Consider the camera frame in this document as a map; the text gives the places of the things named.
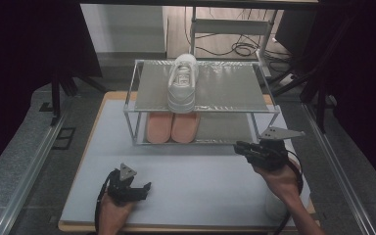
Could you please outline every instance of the glass shelf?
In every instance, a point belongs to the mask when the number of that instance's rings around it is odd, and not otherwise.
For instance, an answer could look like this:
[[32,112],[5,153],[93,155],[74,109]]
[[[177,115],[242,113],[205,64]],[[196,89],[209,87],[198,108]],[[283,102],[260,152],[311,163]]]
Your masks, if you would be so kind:
[[[145,138],[147,113],[169,112],[167,84],[172,63],[135,62],[123,108],[134,144],[151,144]],[[253,114],[271,115],[270,123],[280,114],[269,90],[260,88],[266,81],[259,63],[198,61],[198,65],[194,112],[200,114],[201,121],[190,144],[256,142],[259,130]],[[132,93],[137,93],[134,102],[130,101]]]

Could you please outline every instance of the metal rail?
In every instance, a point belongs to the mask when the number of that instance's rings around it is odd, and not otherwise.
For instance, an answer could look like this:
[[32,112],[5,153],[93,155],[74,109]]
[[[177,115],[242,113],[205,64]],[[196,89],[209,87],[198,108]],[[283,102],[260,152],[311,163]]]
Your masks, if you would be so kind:
[[315,133],[315,136],[321,145],[322,151],[324,152],[327,161],[329,162],[332,172],[334,173],[337,181],[343,191],[344,197],[346,198],[352,213],[355,217],[356,222],[358,223],[359,229],[363,235],[375,235],[376,231],[373,224],[369,218],[367,211],[365,210],[361,199],[355,193],[353,186],[350,184],[350,180],[347,178],[347,175],[344,172],[343,167],[340,164],[334,150],[331,147],[331,144],[328,141],[328,138],[322,131],[319,129],[316,121],[313,119],[314,112],[311,107],[307,104],[303,104],[303,110],[310,122],[310,125]]
[[24,202],[35,182],[35,179],[41,171],[41,168],[44,165],[45,160],[47,159],[48,153],[50,152],[51,147],[53,146],[64,121],[69,115],[71,103],[71,98],[67,98],[67,100],[64,102],[63,113],[60,116],[59,121],[55,125],[48,128],[48,131],[42,139],[38,149],[36,150],[34,157],[32,158],[28,168],[23,174],[20,183],[11,196],[7,207],[2,212],[0,217],[0,235],[10,233],[12,226],[14,225],[18,214],[20,213]]
[[215,8],[253,8],[276,10],[342,9],[350,0],[324,2],[317,0],[65,0],[66,3],[145,5]]

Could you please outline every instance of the black curtain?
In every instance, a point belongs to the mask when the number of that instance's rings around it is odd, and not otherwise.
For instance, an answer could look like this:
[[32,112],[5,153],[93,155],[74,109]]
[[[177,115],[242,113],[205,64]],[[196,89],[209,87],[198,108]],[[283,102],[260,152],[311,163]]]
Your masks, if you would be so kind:
[[376,1],[366,1],[329,66],[334,114],[376,169]]
[[55,72],[101,76],[79,4],[37,2],[0,1],[0,155]]

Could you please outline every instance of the white table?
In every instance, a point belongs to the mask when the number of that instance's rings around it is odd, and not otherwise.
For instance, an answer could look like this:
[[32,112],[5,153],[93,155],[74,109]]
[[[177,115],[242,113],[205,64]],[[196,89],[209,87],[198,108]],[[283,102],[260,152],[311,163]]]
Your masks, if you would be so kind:
[[[132,187],[152,182],[145,201],[124,231],[273,231],[267,217],[267,186],[229,145],[134,146],[117,92],[107,93],[93,126],[61,216],[63,231],[94,230],[96,199],[107,175],[121,163],[137,171]],[[256,116],[267,126],[267,115]],[[274,126],[286,127],[282,116]],[[309,205],[305,184],[302,199]],[[289,221],[285,230],[295,230]]]

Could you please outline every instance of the shoe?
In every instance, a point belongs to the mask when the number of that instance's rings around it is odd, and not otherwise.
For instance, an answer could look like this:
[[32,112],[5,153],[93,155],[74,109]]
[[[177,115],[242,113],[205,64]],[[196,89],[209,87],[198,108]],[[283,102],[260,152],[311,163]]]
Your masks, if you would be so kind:
[[195,83],[198,78],[198,64],[191,54],[179,56],[170,69],[167,84],[169,110],[176,114],[187,114],[195,107]]
[[146,139],[152,144],[163,144],[170,138],[173,113],[151,112],[148,114]]
[[200,124],[200,114],[176,114],[172,122],[171,139],[178,143],[192,142],[197,135]]

